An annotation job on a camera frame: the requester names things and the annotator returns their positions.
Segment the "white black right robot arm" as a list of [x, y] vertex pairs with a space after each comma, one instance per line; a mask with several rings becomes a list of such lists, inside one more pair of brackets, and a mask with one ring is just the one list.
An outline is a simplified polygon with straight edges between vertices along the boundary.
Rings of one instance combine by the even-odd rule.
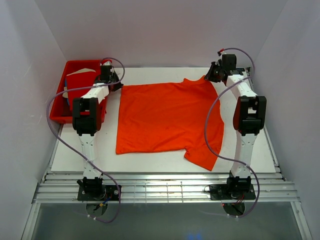
[[213, 200], [254, 200], [251, 159], [256, 138], [265, 125], [267, 99], [257, 95], [246, 83], [243, 73], [237, 69], [235, 54], [225, 53], [222, 49], [218, 56], [204, 78], [213, 83], [224, 83], [237, 101], [232, 120], [236, 148], [226, 183], [210, 185], [209, 193]]

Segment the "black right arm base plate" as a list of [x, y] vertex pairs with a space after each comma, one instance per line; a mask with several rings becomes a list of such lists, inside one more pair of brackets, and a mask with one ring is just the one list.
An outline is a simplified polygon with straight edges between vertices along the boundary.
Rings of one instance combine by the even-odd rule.
[[249, 187], [230, 187], [227, 184], [209, 185], [211, 200], [255, 200], [256, 193], [254, 186]]

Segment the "orange t-shirt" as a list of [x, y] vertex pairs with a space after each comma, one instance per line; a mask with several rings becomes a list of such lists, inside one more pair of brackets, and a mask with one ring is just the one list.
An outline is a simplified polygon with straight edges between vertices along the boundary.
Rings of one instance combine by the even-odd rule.
[[211, 171], [211, 151], [222, 149], [225, 124], [218, 94], [203, 77], [182, 82], [127, 85], [121, 89], [115, 152], [185, 150], [191, 163]]

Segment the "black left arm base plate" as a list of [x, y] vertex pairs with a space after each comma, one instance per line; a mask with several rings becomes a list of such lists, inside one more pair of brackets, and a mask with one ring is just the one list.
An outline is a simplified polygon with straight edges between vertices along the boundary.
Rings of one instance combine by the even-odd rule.
[[120, 191], [115, 185], [102, 185], [101, 187], [94, 188], [83, 188], [79, 187], [77, 200], [88, 202], [88, 201], [118, 201]]

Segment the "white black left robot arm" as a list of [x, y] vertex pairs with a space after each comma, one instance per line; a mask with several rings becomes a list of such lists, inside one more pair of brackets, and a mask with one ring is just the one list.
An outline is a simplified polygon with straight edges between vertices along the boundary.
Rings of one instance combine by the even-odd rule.
[[77, 183], [84, 194], [95, 200], [106, 195], [102, 173], [92, 165], [98, 157], [95, 135], [102, 126], [100, 103], [113, 89], [121, 87], [112, 60], [107, 59], [100, 64], [100, 74], [94, 79], [92, 88], [72, 102], [72, 126], [78, 134], [82, 155], [85, 156], [83, 178]]

